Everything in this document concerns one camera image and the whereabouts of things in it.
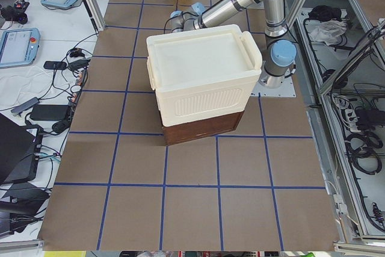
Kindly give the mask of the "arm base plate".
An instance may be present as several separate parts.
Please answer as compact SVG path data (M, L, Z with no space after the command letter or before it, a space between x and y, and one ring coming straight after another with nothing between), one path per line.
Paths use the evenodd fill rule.
M251 97L263 98L295 98L296 92L294 82L289 74L291 70L287 67L283 76L275 77L265 71L265 63L262 62L259 80L251 91Z

